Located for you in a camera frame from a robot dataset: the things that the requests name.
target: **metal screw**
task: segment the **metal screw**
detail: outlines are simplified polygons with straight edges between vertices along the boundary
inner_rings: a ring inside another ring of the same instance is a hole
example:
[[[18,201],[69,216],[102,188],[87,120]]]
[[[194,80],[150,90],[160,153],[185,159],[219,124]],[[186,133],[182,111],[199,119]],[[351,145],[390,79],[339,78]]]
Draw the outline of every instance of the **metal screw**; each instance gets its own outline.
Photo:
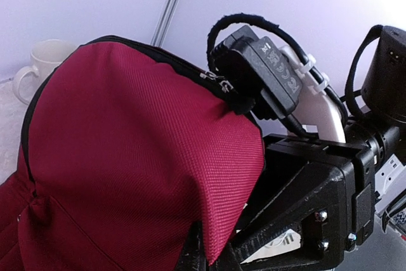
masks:
[[[347,237],[346,250],[348,252],[353,251],[355,249],[356,244],[357,244],[357,236],[354,233],[350,233]]]
[[[315,213],[317,222],[325,222],[328,217],[327,211],[320,211]]]
[[[329,249],[330,244],[328,241],[320,241],[317,246],[319,250],[326,252]]]

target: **white mug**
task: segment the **white mug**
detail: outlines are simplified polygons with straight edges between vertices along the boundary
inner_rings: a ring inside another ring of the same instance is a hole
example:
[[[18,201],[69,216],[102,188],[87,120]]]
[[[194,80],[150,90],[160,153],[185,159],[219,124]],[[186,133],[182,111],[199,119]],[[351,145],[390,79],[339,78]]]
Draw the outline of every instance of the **white mug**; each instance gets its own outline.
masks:
[[[31,51],[31,66],[21,68],[13,80],[13,92],[15,96],[24,104],[29,104],[30,101],[23,98],[20,94],[20,85],[22,79],[32,74],[34,75],[34,86],[36,89],[45,81],[45,79],[59,66],[65,59],[68,58],[77,48],[76,45],[60,39],[48,39],[36,43]]]

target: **black 3d printed mount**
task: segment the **black 3d printed mount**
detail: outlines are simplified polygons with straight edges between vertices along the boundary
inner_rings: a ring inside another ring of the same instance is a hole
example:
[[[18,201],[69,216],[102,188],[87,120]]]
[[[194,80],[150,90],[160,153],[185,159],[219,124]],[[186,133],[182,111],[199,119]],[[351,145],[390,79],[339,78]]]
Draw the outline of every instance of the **black 3d printed mount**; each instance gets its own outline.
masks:
[[[265,143],[268,166],[240,217],[236,229],[241,231],[208,267],[202,244],[200,251],[195,247],[201,228],[193,226],[178,266],[192,261],[194,268],[176,270],[327,270],[372,233],[375,171],[370,149],[278,135],[265,137]],[[292,225],[301,228],[300,249],[242,263]]]

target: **gray surface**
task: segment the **gray surface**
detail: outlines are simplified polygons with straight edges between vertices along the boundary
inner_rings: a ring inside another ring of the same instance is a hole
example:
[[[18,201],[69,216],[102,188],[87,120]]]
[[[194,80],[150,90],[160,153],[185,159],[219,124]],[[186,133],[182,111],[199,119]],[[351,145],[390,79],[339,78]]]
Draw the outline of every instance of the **gray surface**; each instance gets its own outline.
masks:
[[[404,271],[406,270],[406,242],[392,229],[382,232],[375,222],[374,233],[352,253],[336,271]]]
[[[34,89],[27,77],[22,82],[24,97],[32,96]],[[11,82],[0,84],[0,183],[16,170],[22,121],[27,106],[13,94]]]

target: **white cable clip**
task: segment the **white cable clip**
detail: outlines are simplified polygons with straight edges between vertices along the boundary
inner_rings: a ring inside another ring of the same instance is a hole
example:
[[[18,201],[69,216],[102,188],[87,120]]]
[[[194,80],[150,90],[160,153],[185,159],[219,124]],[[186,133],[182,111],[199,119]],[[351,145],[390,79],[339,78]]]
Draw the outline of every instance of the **white cable clip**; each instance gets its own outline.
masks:
[[[307,72],[310,71],[311,68],[313,68],[316,65],[316,58],[313,55],[307,54],[307,57],[309,59],[307,64],[303,65],[302,63],[300,63],[300,66],[298,69],[300,71],[300,73],[302,73],[302,74],[306,74]]]
[[[318,84],[318,85],[309,86],[309,89],[312,91],[312,93],[313,93],[314,95],[316,95],[316,94],[318,94],[318,93],[320,93],[320,92],[324,92],[324,89],[325,89],[325,88],[329,85],[329,83],[330,83],[330,78],[329,78],[329,76],[328,76],[326,73],[321,72],[320,74],[321,74],[322,77],[323,77],[323,81],[322,81],[320,84]]]

